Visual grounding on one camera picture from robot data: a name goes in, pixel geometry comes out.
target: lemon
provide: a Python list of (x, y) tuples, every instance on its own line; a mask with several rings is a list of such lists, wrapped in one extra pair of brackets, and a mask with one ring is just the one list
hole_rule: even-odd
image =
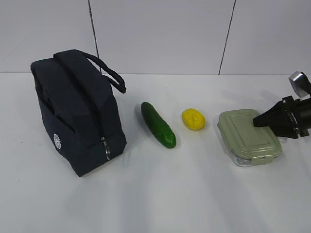
[(181, 118), (187, 128), (191, 130), (200, 130), (205, 126), (205, 117), (198, 110), (189, 108), (181, 114)]

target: bag strap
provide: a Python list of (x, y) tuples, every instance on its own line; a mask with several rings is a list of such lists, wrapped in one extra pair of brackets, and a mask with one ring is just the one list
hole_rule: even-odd
[(100, 68), (102, 68), (104, 71), (106, 71), (109, 75), (111, 75), (112, 78), (114, 78), (117, 82), (109, 78), (108, 76), (103, 75), (104, 77), (107, 78), (107, 80), (110, 82), (111, 85), (113, 85), (116, 89), (118, 89), (121, 93), (126, 92), (126, 87), (125, 87), (125, 82), (123, 78), (113, 71), (112, 69), (108, 68), (108, 66), (98, 57), (88, 54), (86, 52), (82, 52), (82, 54), (88, 58), (89, 60), (93, 61), (95, 64), (97, 64)]

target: food container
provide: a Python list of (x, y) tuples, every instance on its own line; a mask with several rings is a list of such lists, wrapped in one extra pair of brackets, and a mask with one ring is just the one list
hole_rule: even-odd
[(254, 127), (253, 119), (259, 115), (255, 110), (241, 109), (219, 116), (222, 139), (239, 166), (269, 164), (281, 154), (281, 144), (270, 127)]

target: green cucumber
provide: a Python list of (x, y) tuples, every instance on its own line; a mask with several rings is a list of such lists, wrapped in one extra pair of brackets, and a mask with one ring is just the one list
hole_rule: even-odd
[(155, 138), (166, 148), (176, 146), (176, 137), (169, 125), (148, 102), (141, 104), (141, 114)]

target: lunch bag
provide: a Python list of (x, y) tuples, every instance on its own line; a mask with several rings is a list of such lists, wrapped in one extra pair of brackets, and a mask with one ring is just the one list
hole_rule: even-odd
[[(90, 60), (115, 81), (102, 75)], [(31, 72), (44, 127), (79, 177), (123, 153), (126, 138), (111, 88), (126, 92), (119, 74), (79, 50), (33, 62)]]

